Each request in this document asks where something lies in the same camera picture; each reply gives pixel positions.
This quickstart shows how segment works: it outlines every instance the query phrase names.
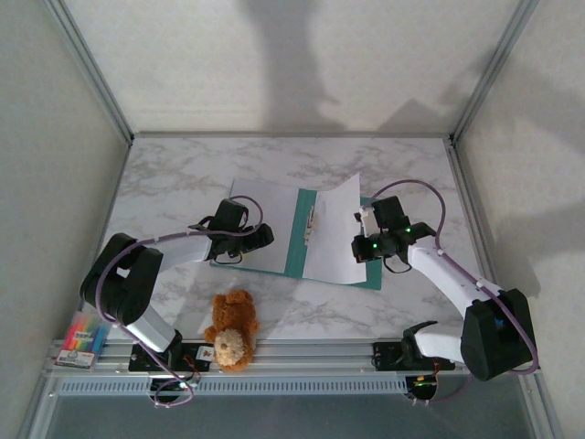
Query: white marble tabletop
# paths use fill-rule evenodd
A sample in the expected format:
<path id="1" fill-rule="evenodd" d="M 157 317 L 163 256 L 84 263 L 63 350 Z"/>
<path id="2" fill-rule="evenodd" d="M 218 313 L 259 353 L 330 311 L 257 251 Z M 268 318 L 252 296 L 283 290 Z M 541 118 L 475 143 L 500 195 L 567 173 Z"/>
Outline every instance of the white marble tabletop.
<path id="1" fill-rule="evenodd" d="M 360 173 L 362 196 L 402 178 L 421 178 L 444 195 L 443 246 L 477 271 L 473 246 L 441 139 L 139 138 L 134 142 L 106 240 L 185 230 L 212 215 L 236 177 L 328 189 Z M 412 222 L 436 228 L 440 205 L 424 187 L 393 191 Z M 260 338 L 401 337 L 425 320 L 459 320 L 454 306 L 420 273 L 383 272 L 382 290 L 289 279 L 187 263 L 159 275 L 152 304 L 184 337 L 211 322 L 211 299 L 231 288 L 250 291 Z M 110 338 L 119 338 L 113 330 Z"/>

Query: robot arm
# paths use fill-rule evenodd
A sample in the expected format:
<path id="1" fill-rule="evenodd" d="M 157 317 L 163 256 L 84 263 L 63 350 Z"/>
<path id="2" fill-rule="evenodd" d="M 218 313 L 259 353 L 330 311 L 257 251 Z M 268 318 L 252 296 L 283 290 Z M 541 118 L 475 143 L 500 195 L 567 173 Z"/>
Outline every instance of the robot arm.
<path id="1" fill-rule="evenodd" d="M 534 344 L 525 296 L 504 291 L 485 279 L 472 282 L 437 247 L 435 231 L 425 223 L 410 224 L 397 197 L 385 198 L 356 214 L 363 234 L 352 242 L 357 262 L 398 255 L 424 274 L 455 305 L 463 317 L 458 326 L 425 322 L 404 331 L 404 364 L 420 358 L 444 358 L 464 363 L 479 380 L 491 378 L 532 359 L 531 352 L 502 308 L 482 287 L 495 293 Z"/>
<path id="2" fill-rule="evenodd" d="M 224 199 L 215 216 L 190 226 L 200 231 L 217 231 L 217 234 L 186 236 L 176 241 L 155 242 L 148 247 L 135 248 L 107 273 L 101 289 L 101 309 L 172 368 L 180 356 L 182 336 L 150 306 L 156 277 L 181 263 L 215 261 L 224 253 L 237 257 L 274 241 L 271 228 L 266 224 L 261 224 L 255 231 L 251 226 L 240 226 L 247 217 L 245 206 L 232 199 Z M 235 232 L 239 236 L 222 234 L 223 231 L 232 232 L 232 235 Z M 135 243 L 136 239 L 124 233 L 111 237 L 81 285 L 80 294 L 86 302 L 96 306 L 97 284 L 106 266 Z"/>

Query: white wall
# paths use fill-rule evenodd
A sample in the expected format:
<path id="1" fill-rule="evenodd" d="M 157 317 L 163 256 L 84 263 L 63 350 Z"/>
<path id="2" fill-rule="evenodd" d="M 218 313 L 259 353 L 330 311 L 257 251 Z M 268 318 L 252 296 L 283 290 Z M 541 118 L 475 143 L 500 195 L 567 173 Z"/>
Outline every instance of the white wall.
<path id="1" fill-rule="evenodd" d="M 126 150 L 45 9 L 0 4 L 3 438 L 79 302 Z"/>
<path id="2" fill-rule="evenodd" d="M 585 437 L 585 3 L 541 1 L 464 138 L 503 286 L 529 295 L 568 438 Z"/>
<path id="3" fill-rule="evenodd" d="M 444 134 L 518 1 L 66 3 L 136 132 Z"/>

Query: teddy bear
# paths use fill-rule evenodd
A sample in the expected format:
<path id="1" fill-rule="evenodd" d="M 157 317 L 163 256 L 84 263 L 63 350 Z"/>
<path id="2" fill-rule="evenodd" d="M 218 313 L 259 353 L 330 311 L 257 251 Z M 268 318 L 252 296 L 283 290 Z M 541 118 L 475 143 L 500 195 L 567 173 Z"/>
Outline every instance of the teddy bear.
<path id="1" fill-rule="evenodd" d="M 232 290 L 213 298 L 213 326 L 205 340 L 213 343 L 215 361 L 223 370 L 243 370 L 252 361 L 255 335 L 260 329 L 252 296 L 246 290 Z"/>

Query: white paper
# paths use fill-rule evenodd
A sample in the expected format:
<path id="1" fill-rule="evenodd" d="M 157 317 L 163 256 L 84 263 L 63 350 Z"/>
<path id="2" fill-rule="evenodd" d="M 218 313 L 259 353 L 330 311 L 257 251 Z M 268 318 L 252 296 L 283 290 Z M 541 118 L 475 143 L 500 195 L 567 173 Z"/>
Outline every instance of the white paper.
<path id="1" fill-rule="evenodd" d="M 354 217 L 358 210 L 359 174 L 335 189 L 317 192 L 303 278 L 332 284 L 366 281 L 366 265 L 357 263 L 351 251 L 360 232 Z"/>
<path id="2" fill-rule="evenodd" d="M 258 201 L 264 212 L 263 222 L 271 227 L 274 235 L 272 244 L 244 254 L 242 262 L 237 267 L 284 273 L 299 189 L 265 181 L 237 179 L 231 189 L 231 196 L 236 195 L 247 195 Z M 248 225 L 257 224 L 260 218 L 258 208 L 246 199 L 236 199 L 236 201 L 248 208 L 250 212 Z M 221 262 L 227 260 L 224 258 L 226 257 L 219 256 L 218 260 Z"/>

